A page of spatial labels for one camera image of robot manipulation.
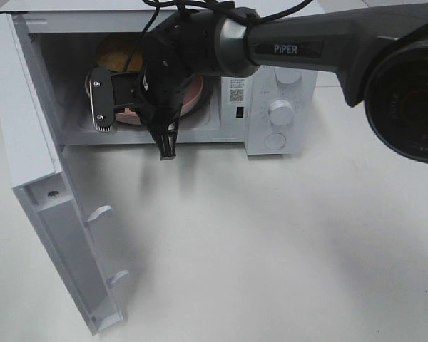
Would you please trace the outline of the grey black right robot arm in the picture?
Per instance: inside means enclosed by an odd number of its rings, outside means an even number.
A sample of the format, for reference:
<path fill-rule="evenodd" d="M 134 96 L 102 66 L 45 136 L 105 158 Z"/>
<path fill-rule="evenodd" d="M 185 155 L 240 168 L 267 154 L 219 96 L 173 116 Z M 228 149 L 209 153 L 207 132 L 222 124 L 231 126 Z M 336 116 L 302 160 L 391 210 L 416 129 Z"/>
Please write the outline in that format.
<path fill-rule="evenodd" d="M 299 16 L 303 1 L 261 17 L 233 1 L 175 1 L 138 41 L 139 118 L 162 159 L 175 157 L 183 97 L 194 76 L 245 78 L 260 66 L 334 73 L 349 106 L 363 104 L 375 135 L 428 164 L 428 3 Z"/>

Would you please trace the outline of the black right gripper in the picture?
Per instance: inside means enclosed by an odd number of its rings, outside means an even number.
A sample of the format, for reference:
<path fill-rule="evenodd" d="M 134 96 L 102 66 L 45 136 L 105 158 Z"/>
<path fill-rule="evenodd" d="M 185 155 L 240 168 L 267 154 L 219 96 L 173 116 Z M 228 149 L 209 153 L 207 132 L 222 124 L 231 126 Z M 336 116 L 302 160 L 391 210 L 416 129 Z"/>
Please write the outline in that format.
<path fill-rule="evenodd" d="M 190 24 L 191 17 L 169 17 L 143 33 L 138 44 L 143 65 L 137 114 L 158 147 L 160 160 L 176 157 L 183 99 L 194 78 L 181 43 Z"/>

